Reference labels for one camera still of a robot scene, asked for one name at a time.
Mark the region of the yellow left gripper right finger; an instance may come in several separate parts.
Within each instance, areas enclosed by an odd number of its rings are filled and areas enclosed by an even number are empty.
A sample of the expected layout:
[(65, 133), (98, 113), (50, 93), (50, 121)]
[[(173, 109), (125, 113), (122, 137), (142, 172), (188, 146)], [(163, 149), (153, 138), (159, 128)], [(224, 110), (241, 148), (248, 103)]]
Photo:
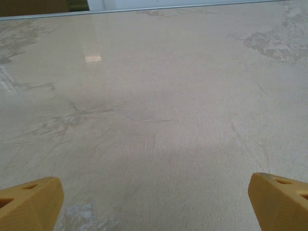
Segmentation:
[(308, 229), (308, 184), (268, 173), (254, 173), (248, 196), (263, 231)]

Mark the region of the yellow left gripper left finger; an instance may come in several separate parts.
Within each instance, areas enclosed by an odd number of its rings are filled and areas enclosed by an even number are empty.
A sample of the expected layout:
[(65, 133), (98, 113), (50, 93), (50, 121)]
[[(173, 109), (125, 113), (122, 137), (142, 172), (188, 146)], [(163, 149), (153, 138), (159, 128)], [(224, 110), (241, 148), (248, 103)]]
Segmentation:
[(46, 177), (0, 191), (2, 231), (52, 231), (64, 201), (61, 180)]

